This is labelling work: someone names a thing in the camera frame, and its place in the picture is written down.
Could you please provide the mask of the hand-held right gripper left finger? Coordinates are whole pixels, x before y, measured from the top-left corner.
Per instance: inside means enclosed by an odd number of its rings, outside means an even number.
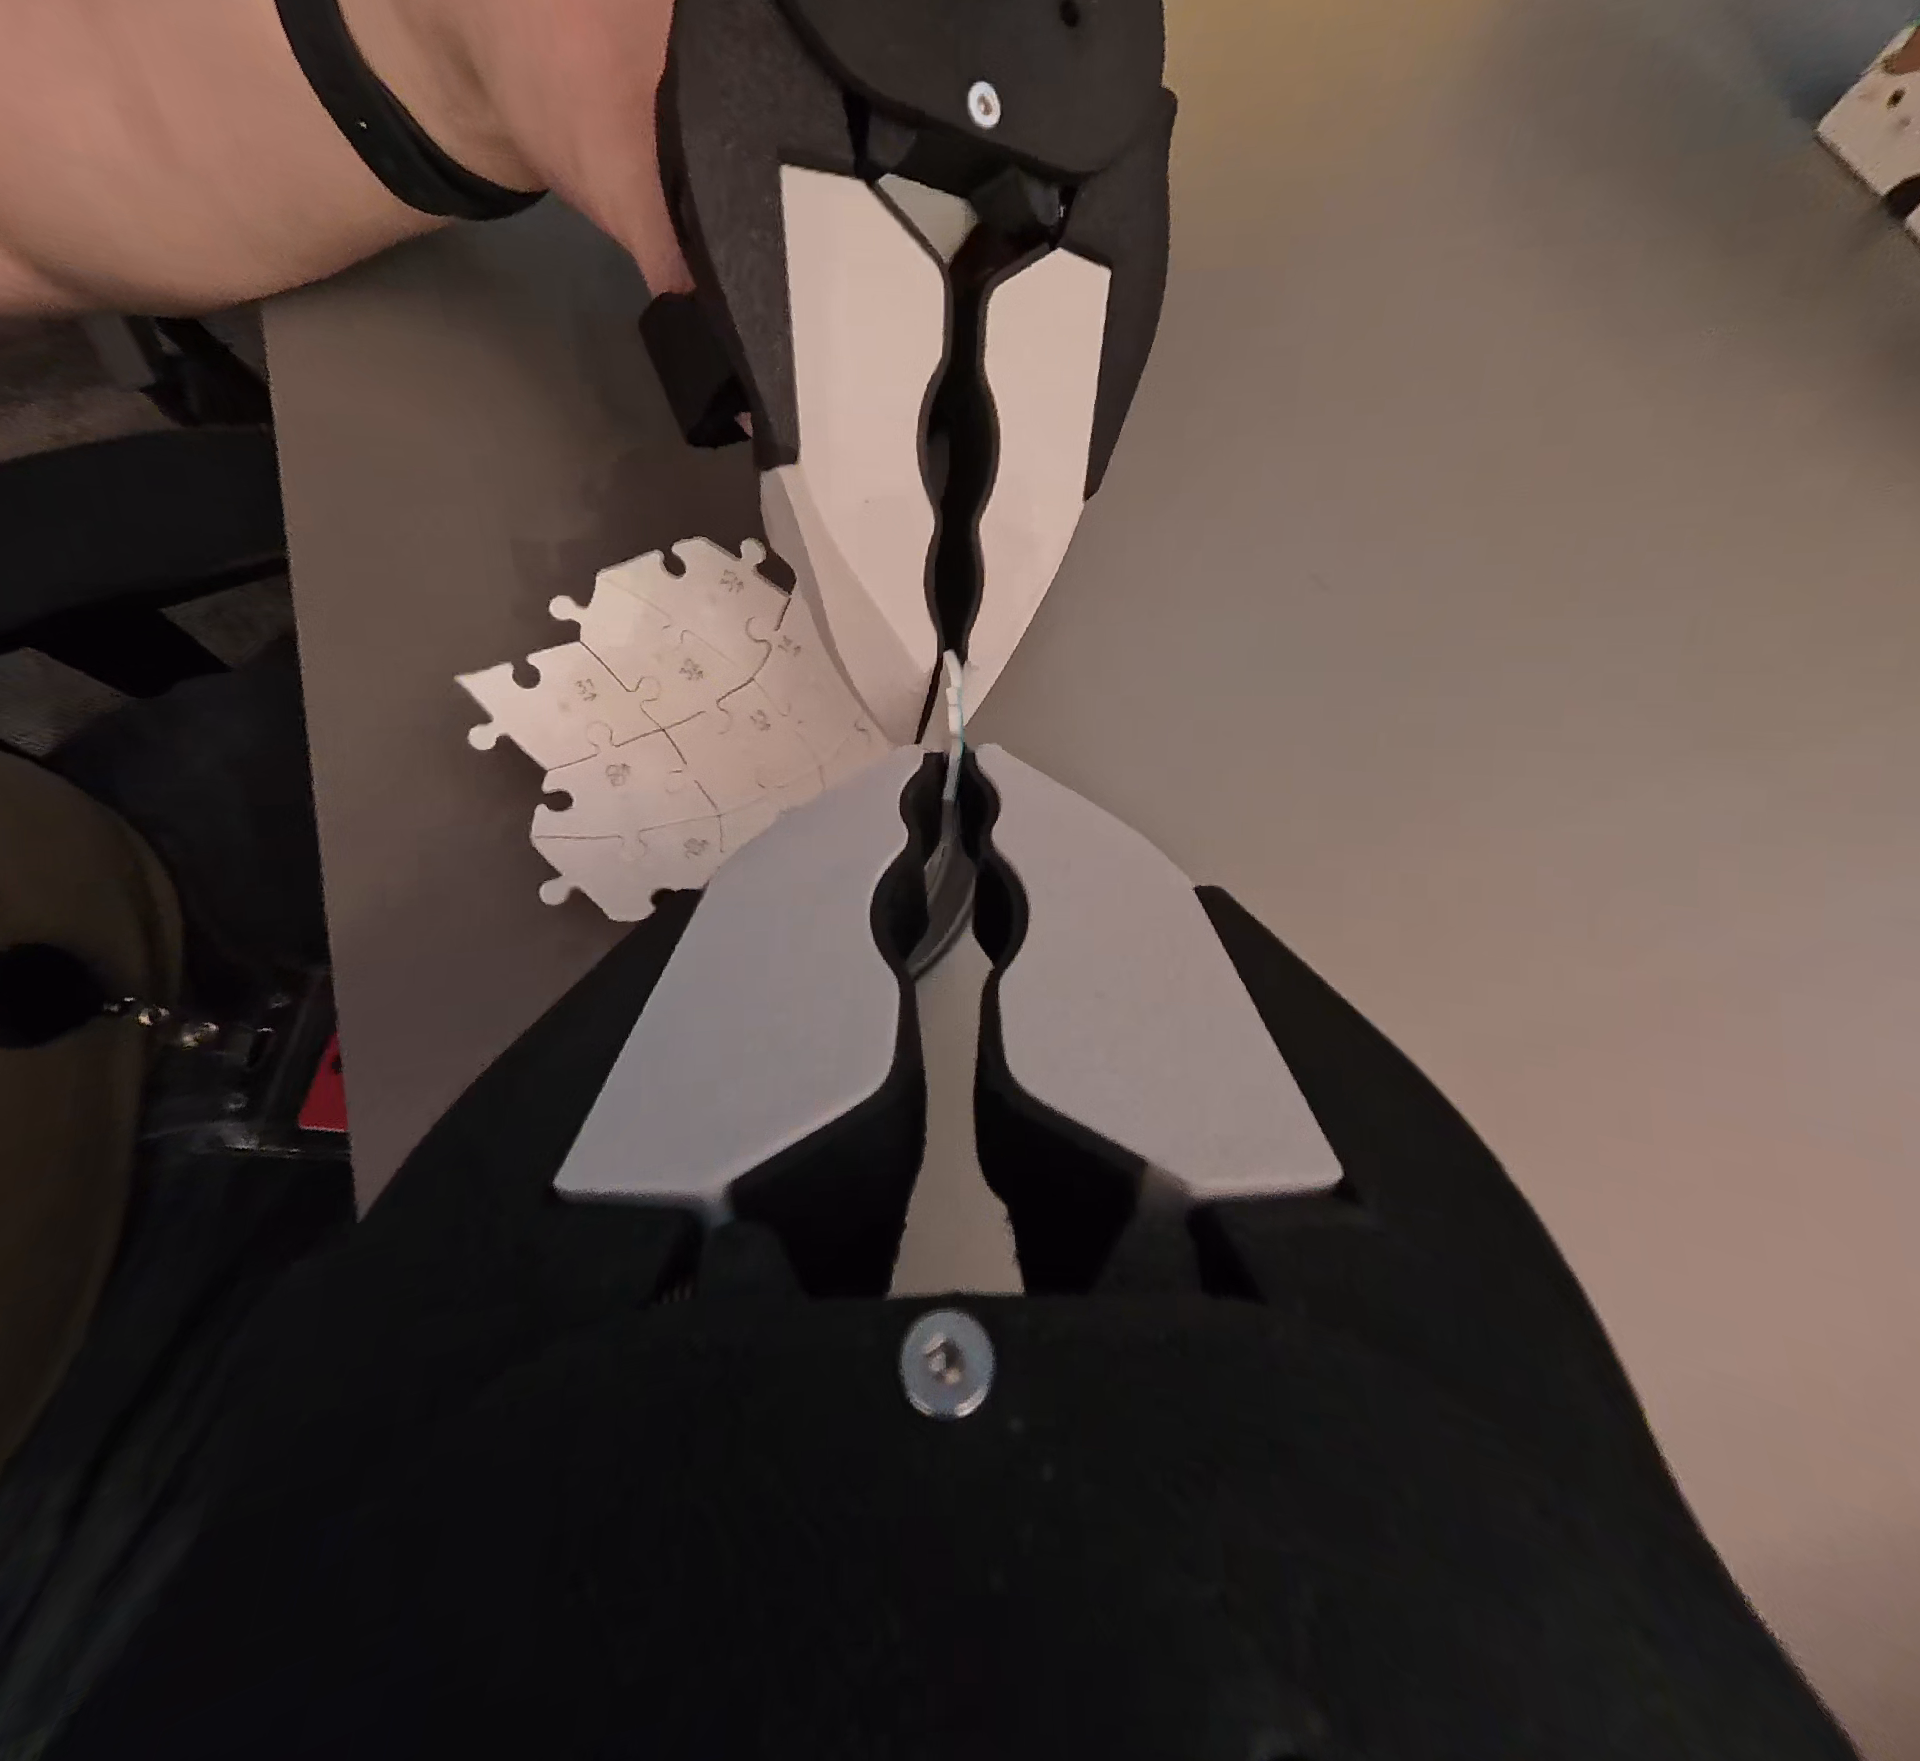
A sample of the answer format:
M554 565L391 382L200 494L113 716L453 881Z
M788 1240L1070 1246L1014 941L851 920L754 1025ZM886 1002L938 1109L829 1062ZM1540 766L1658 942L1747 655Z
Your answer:
M732 1210L738 1185L879 1092L900 1047L881 881L926 770L900 746L713 875L554 1177L570 1202Z

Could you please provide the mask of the colourful puzzle box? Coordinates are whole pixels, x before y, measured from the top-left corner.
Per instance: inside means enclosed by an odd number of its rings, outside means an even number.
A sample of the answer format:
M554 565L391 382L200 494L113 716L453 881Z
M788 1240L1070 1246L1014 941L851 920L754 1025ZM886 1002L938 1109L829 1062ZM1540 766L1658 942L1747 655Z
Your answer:
M1917 22L1820 116L1816 137L1917 237Z

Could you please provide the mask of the person's left hand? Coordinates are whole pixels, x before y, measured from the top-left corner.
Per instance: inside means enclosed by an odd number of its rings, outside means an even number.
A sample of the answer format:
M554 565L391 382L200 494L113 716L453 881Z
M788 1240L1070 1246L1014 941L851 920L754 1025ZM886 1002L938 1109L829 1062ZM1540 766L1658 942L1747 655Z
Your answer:
M337 0L411 119L493 186L557 196L688 291L659 175L658 87L674 0Z

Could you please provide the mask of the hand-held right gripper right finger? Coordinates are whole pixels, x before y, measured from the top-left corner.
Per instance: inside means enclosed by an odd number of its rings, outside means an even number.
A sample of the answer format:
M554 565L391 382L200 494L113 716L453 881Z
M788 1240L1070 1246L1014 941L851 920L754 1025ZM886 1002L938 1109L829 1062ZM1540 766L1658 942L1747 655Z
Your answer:
M1339 1161L1188 875L1004 746L971 761L1024 908L998 974L1014 1087L1198 1202L1331 1191Z

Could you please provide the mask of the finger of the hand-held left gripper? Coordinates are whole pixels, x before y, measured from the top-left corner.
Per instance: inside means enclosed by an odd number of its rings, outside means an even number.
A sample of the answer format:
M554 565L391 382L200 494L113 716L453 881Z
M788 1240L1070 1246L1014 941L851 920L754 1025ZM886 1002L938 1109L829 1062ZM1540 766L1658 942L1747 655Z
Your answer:
M917 740L940 659L927 401L947 363L945 265L849 173L783 163L796 455L760 477L771 546L887 740Z
M978 311L984 477L963 534L963 694L978 707L1066 556L1087 495L1110 270L1066 247L1000 274Z

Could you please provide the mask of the person's left forearm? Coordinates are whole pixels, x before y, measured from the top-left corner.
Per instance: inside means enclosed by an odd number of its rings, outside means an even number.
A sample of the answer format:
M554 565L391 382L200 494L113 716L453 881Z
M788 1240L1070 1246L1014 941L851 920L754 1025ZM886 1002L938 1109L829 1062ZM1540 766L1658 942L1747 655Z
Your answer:
M443 223L323 111L276 0L1 0L3 316L238 306Z

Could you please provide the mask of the white half puzzle ball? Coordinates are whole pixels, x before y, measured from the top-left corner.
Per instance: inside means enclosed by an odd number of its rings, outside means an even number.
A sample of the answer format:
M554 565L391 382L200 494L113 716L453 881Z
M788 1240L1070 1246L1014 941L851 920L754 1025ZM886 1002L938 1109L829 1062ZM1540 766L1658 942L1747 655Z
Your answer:
M557 642L451 677L468 744L539 772L541 906L631 926L892 748L762 540L690 536L589 587L548 603Z

